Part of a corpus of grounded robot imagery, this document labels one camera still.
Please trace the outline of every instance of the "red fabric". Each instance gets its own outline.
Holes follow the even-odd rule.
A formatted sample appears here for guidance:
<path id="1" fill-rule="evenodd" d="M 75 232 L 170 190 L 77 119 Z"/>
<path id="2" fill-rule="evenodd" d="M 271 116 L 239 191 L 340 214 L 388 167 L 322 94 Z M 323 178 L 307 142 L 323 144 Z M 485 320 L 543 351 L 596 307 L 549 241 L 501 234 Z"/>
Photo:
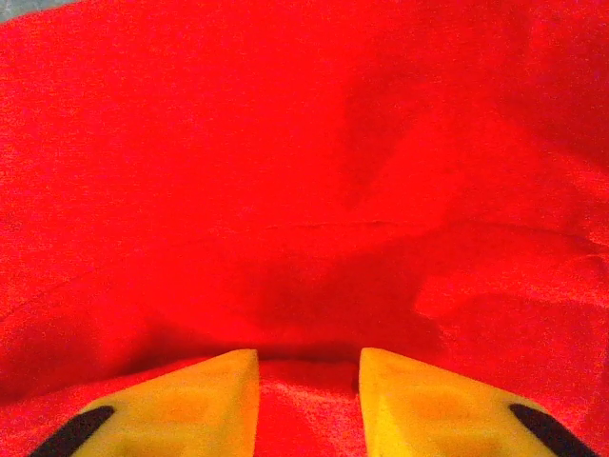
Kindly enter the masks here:
<path id="1" fill-rule="evenodd" d="M 609 455 L 607 12 L 90 1 L 4 24 L 2 455 L 257 348 L 256 455 L 363 456 L 362 347 L 531 397 Z"/>

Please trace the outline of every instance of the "yellow plastic part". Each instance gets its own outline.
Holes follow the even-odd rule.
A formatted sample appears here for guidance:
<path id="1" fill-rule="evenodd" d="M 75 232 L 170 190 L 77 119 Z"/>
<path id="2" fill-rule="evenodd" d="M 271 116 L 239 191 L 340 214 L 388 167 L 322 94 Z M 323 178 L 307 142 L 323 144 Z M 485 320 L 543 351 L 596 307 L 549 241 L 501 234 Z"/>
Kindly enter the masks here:
<path id="1" fill-rule="evenodd" d="M 252 457 L 258 356 L 242 349 L 100 398 L 114 414 L 73 457 Z"/>
<path id="2" fill-rule="evenodd" d="M 510 411 L 543 407 L 376 348 L 360 362 L 368 457 L 555 457 Z"/>

